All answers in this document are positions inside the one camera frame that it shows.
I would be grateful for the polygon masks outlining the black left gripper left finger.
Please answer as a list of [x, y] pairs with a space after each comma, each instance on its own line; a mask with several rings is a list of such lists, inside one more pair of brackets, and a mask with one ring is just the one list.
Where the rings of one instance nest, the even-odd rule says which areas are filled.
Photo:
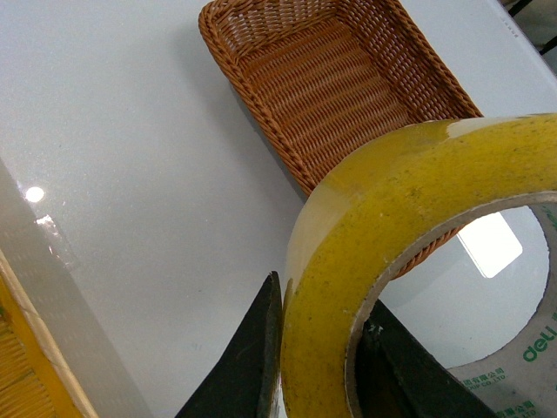
[[178, 417], [277, 417], [282, 338], [279, 275], [265, 278], [225, 351]]

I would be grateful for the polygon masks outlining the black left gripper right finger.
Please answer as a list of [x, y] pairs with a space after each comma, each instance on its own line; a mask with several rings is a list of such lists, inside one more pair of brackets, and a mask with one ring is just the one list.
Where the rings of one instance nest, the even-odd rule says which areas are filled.
[[495, 417], [377, 301], [357, 350], [357, 400], [364, 417]]

